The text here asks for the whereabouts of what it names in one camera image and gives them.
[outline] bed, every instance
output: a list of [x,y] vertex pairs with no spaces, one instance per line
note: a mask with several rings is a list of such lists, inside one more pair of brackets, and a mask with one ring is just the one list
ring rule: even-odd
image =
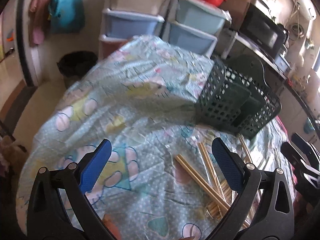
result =
[[[101,218],[107,215],[118,240],[205,239],[218,221],[206,211],[206,194],[173,157],[182,153],[205,175],[196,145],[204,141],[211,153],[215,137],[244,157],[237,137],[195,125],[194,104],[211,68],[210,59],[154,36],[133,38],[93,67],[67,90],[34,137],[16,197],[22,231],[26,233],[28,200],[38,169],[63,169],[79,162],[107,138],[112,155],[86,196]],[[279,151],[287,140],[275,118],[247,144],[255,165],[284,170],[294,199],[292,170]],[[81,228],[65,192],[61,196],[73,225]]]

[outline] teal bag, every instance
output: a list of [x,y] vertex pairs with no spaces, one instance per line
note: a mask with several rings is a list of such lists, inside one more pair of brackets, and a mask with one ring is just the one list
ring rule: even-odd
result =
[[84,27],[82,0],[51,0],[51,33],[78,33]]

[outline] black microwave oven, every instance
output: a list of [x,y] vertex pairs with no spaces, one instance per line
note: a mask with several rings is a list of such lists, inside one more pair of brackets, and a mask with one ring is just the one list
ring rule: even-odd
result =
[[249,5],[239,33],[251,39],[272,59],[279,54],[286,38],[284,31],[253,4]]

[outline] blue container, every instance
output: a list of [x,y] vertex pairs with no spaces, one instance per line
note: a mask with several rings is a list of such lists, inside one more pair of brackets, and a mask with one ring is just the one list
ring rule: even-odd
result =
[[193,27],[206,33],[215,34],[226,20],[218,8],[198,0],[178,0],[176,15],[178,23]]
[[105,34],[108,37],[119,39],[129,39],[132,36],[143,34],[159,35],[164,22],[162,16],[149,14],[112,11],[110,9],[104,10],[103,13],[106,19]]
[[177,22],[170,25],[170,44],[207,57],[211,56],[218,41],[217,37]]

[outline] plastic basket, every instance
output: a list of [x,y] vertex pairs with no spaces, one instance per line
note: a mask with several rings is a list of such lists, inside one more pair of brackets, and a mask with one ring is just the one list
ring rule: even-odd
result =
[[280,112],[280,100],[265,83],[257,86],[252,77],[213,60],[196,104],[197,120],[251,139]]

